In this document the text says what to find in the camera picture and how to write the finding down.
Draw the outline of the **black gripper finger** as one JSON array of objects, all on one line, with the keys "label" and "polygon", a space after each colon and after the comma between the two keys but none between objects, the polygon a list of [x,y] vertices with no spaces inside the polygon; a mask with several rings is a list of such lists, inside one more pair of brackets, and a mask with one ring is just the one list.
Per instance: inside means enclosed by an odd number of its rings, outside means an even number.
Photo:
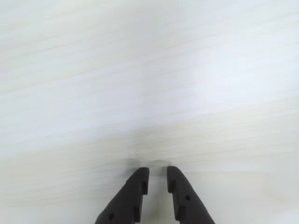
[{"label": "black gripper finger", "polygon": [[176,166],[167,167],[167,187],[172,194],[176,221],[181,224],[215,224],[186,176]]},{"label": "black gripper finger", "polygon": [[97,224],[135,224],[141,221],[143,196],[148,193],[150,170],[138,168],[98,215]]}]

